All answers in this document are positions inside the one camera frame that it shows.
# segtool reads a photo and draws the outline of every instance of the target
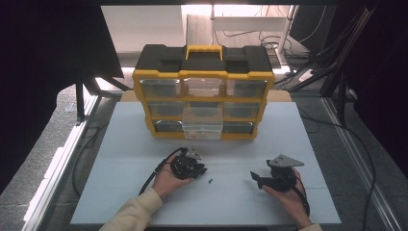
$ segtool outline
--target sleeve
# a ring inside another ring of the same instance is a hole
[[[100,231],[140,231],[150,223],[151,216],[162,207],[162,199],[153,189],[128,200]]]
[[[299,231],[322,231],[319,224],[312,224],[306,228],[302,228]]]

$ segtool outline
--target hand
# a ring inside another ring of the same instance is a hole
[[[300,173],[293,168],[294,175],[300,179]],[[295,185],[303,194],[305,194],[305,191],[303,187],[301,186],[301,183],[299,180],[296,180],[296,185]],[[297,229],[302,229],[307,226],[312,225],[312,222],[309,220],[309,217],[306,214],[306,211],[303,207],[302,200],[300,199],[299,195],[296,194],[293,190],[289,190],[287,192],[278,192],[271,187],[262,186],[262,189],[267,192],[270,195],[273,195],[276,199],[278,199],[283,207],[285,208],[285,211],[291,216],[291,218],[294,220],[294,223],[296,224]]]
[[[182,186],[188,185],[193,180],[192,178],[180,180],[174,175],[169,164],[174,160],[174,158],[176,158],[176,154],[172,155],[167,160],[167,163],[164,164],[162,169],[160,169],[160,171],[157,173],[153,182],[152,189],[161,199],[164,199],[167,195],[173,193]]]

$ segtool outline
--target storage organizer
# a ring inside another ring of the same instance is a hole
[[[254,139],[274,75],[263,46],[145,45],[134,89],[153,136]]]

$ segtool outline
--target left hand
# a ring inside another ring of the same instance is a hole
[[[192,178],[187,178],[180,180],[177,178],[174,173],[171,171],[170,164],[176,154],[172,155],[163,165],[162,169],[157,173],[156,178],[154,179],[152,189],[159,195],[161,199],[164,199],[167,195],[175,192],[180,189],[182,186],[188,185],[193,181]]]

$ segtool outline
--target white tabletop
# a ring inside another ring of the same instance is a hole
[[[268,103],[255,140],[194,141],[152,137],[141,103],[126,102],[115,107],[71,224],[105,223],[126,200],[138,195],[163,158],[180,146],[193,145],[208,170],[169,196],[155,213],[153,225],[293,223],[249,173],[268,176],[266,160],[279,154],[305,164],[296,169],[307,191],[312,222],[340,223],[295,103]]]

